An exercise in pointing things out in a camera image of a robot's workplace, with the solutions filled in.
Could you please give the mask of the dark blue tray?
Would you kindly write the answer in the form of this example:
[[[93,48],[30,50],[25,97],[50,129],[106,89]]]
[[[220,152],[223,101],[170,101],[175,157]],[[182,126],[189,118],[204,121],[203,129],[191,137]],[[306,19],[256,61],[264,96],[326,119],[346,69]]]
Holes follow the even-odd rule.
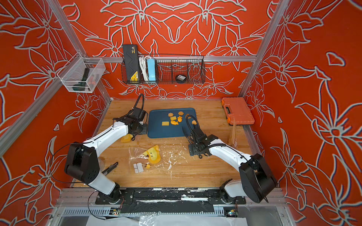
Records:
[[[178,125],[172,125],[169,113],[179,117],[178,112],[184,112],[182,122]],[[189,114],[197,119],[196,110],[194,108],[173,108],[152,110],[149,114],[148,137],[149,138],[168,138],[168,137],[184,137],[182,126],[185,126],[188,133],[190,129],[187,126],[185,116]],[[163,121],[170,122],[169,126],[162,126]]]

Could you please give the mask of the black metal tongs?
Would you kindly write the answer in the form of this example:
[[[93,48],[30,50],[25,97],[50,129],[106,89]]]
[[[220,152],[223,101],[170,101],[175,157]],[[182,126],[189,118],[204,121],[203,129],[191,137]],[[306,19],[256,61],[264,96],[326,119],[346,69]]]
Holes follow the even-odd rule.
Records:
[[[191,143],[191,141],[190,141],[190,139],[189,139],[189,133],[188,133],[186,127],[185,127],[185,126],[182,126],[182,130],[183,130],[183,134],[184,134],[184,136],[186,137],[186,139],[188,140],[188,142]]]

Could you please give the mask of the bag with cream bear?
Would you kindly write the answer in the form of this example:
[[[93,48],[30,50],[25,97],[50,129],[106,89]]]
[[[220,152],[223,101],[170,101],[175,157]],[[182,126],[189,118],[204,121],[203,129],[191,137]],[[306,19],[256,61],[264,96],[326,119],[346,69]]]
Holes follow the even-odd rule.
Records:
[[[232,125],[232,130],[231,133],[229,135],[229,139],[228,139],[228,145],[233,147],[233,148],[237,148],[238,147],[238,143],[237,143],[237,124],[236,124],[236,120],[235,117],[231,117],[231,125]]]

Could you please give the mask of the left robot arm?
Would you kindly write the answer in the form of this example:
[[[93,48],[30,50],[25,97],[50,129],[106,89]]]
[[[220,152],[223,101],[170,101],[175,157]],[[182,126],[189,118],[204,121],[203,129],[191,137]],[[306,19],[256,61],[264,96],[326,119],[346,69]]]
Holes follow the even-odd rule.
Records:
[[[112,125],[105,131],[82,143],[74,142],[69,147],[65,173],[98,190],[110,203],[120,199],[120,186],[101,172],[98,158],[122,137],[130,135],[131,140],[135,140],[136,136],[147,133],[144,102],[144,95],[140,94],[132,109],[123,116],[113,118]]]

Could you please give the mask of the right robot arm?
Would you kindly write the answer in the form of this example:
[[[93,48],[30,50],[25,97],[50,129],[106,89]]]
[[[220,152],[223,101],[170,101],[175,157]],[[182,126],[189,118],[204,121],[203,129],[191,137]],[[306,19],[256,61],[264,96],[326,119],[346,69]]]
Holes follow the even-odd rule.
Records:
[[[200,159],[216,156],[239,172],[240,179],[230,179],[220,186],[220,199],[230,203],[237,197],[248,197],[255,203],[265,200],[268,194],[277,187],[277,181],[260,154],[243,153],[219,139],[215,135],[206,135],[200,128],[196,117],[187,114],[184,135],[189,142],[190,156]]]

